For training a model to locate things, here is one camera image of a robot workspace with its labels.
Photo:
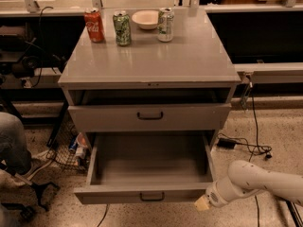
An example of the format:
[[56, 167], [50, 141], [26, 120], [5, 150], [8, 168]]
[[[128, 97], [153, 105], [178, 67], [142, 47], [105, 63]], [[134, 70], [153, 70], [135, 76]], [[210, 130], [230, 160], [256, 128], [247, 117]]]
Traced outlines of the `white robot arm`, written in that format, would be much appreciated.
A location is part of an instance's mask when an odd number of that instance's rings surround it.
[[238, 160], [230, 164], [225, 177], [213, 182], [194, 205], [198, 211], [223, 207], [232, 201], [267, 191], [286, 201], [303, 205], [303, 176], [266, 170]]

